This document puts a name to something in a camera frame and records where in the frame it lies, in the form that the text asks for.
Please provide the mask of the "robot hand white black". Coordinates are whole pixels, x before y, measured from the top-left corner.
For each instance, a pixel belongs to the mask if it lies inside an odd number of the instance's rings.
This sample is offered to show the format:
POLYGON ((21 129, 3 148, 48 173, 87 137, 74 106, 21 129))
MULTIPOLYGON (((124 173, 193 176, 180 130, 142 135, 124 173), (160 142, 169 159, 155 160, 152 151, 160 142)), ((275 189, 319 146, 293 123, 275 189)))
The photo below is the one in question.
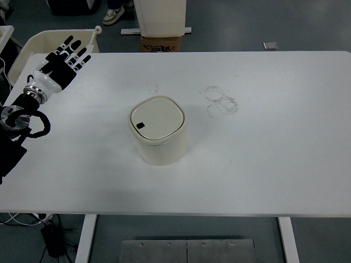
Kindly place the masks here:
POLYGON ((27 80, 24 94, 45 103, 52 94, 67 88, 83 66, 91 59, 81 40, 68 36, 56 50, 50 52, 27 80))

